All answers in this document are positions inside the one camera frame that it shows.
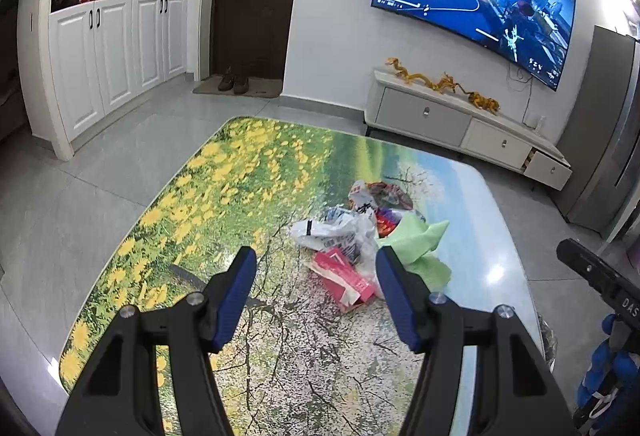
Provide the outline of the white shoe cabinet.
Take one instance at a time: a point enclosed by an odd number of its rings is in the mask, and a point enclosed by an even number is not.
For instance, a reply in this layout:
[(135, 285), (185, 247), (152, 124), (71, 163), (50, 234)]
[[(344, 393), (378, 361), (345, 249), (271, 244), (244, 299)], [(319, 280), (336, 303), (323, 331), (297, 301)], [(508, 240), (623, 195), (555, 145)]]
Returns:
[(67, 161), (137, 98), (188, 69), (189, 0), (18, 0), (17, 61), (30, 130)]

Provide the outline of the brown door mat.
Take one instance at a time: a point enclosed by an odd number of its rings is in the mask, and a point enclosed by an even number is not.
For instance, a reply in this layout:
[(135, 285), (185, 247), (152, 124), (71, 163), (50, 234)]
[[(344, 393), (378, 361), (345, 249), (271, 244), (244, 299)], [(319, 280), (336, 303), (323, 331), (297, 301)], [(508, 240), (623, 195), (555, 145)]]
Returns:
[(221, 91), (219, 84), (222, 81), (220, 74), (215, 74), (202, 81), (194, 90), (194, 94), (201, 95), (222, 95), (241, 97), (277, 98), (283, 88), (281, 79), (248, 78), (244, 86), (234, 82), (232, 89)]

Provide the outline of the clear white plastic bag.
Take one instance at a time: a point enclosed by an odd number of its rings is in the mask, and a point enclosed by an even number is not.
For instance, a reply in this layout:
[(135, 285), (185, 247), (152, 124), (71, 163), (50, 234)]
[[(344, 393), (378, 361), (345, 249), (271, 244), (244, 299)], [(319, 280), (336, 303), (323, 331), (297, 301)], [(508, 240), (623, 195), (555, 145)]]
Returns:
[(326, 252), (339, 249), (374, 293), (383, 294), (376, 277), (375, 255), (378, 252), (378, 227), (372, 209), (364, 212), (341, 207), (327, 208), (321, 219), (304, 219), (290, 227), (293, 240), (306, 249)]

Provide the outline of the red white paper package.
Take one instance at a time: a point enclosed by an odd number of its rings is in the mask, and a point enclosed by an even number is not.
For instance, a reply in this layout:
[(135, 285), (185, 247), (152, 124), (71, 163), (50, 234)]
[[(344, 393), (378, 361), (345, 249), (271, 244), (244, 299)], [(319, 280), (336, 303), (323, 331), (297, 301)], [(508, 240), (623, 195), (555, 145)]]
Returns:
[(349, 259), (338, 248), (317, 252), (310, 270), (321, 279), (338, 308), (348, 312), (366, 304), (375, 296), (375, 287), (355, 271)]

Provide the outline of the pair of dark shoes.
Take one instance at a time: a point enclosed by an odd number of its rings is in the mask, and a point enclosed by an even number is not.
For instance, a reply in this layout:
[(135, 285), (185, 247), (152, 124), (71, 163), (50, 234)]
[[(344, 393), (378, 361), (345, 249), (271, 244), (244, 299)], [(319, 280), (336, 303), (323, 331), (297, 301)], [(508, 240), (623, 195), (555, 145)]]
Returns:
[(232, 92), (234, 95), (244, 95), (250, 88), (250, 81), (245, 74), (235, 74), (231, 69), (222, 76), (218, 83), (219, 92)]

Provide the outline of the colourful crumpled snack wrapper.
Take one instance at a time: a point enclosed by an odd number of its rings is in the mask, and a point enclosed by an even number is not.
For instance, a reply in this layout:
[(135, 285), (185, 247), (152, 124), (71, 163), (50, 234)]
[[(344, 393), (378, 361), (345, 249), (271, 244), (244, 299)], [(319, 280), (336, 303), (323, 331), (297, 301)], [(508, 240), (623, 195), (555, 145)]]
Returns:
[(349, 190), (348, 204), (358, 213), (373, 212), (381, 238), (390, 235), (399, 225), (402, 215), (413, 210), (413, 200), (408, 193), (395, 184), (385, 182), (356, 181)]

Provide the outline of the white trash bin black liner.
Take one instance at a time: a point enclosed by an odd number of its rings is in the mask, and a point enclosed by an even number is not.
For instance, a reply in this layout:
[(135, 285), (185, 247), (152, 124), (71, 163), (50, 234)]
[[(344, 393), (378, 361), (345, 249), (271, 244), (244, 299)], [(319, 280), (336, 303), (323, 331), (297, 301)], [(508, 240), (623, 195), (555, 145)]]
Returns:
[(537, 315), (537, 318), (542, 343), (544, 343), (544, 360), (546, 360), (550, 371), (553, 372), (556, 363), (556, 354), (558, 353), (558, 339), (549, 323), (547, 323), (541, 315)]

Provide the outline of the golden dragon ornament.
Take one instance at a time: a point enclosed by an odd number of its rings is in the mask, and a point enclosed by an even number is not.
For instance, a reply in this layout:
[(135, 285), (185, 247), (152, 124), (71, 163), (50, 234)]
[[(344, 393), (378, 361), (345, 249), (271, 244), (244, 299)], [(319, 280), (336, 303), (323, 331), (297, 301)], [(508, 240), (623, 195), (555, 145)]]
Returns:
[(498, 115), (500, 111), (500, 104), (497, 102), (497, 100), (494, 100), (491, 97), (484, 96), (477, 92), (467, 91), (460, 83), (454, 80), (454, 78), (452, 78), (449, 74), (446, 74), (446, 72), (442, 74), (437, 82), (434, 82), (425, 74), (420, 74), (420, 72), (416, 72), (415, 74), (413, 74), (412, 72), (410, 72), (397, 57), (387, 57), (385, 60), (385, 65), (392, 67), (393, 71), (395, 72), (395, 76), (408, 85), (414, 82), (419, 82), (427, 89), (430, 89), (439, 94), (445, 94), (446, 92), (456, 94), (457, 91), (460, 91), (466, 98), (466, 100), (477, 109), (489, 111), (493, 115)]

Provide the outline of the white tv cabinet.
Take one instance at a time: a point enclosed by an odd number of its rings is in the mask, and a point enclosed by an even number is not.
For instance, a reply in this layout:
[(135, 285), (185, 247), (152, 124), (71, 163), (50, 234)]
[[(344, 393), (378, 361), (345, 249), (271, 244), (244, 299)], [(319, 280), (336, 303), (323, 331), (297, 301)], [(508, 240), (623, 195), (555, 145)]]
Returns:
[(559, 149), (525, 125), (384, 71), (373, 72), (364, 122), (494, 163), (554, 190), (563, 189), (573, 174)]

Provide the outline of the grey refrigerator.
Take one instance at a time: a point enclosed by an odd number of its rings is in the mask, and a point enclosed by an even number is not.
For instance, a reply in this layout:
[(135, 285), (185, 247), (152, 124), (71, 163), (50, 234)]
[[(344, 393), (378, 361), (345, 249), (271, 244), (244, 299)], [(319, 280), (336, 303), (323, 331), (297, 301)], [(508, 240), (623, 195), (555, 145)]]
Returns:
[(605, 234), (639, 181), (639, 41), (596, 27), (582, 86), (556, 144), (572, 176), (552, 200)]

